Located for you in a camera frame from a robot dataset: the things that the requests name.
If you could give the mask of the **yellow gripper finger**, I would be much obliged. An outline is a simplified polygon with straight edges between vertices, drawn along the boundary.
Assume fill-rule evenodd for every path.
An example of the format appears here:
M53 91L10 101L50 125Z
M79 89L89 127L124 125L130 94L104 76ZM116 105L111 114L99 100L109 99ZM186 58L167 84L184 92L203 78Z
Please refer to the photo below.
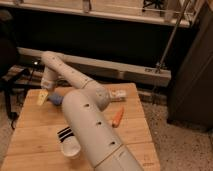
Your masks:
M49 92L46 89L41 89L38 94L37 104L39 106L43 105L47 100Z

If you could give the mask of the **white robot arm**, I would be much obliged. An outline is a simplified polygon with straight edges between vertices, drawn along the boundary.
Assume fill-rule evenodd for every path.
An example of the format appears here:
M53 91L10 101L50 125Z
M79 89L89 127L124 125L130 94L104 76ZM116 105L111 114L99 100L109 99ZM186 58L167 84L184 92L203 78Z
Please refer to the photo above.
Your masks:
M99 82L67 65L62 53L44 51L41 87L55 89L58 76L74 87L62 100L67 124L94 171L144 171L102 112L111 102L109 91Z

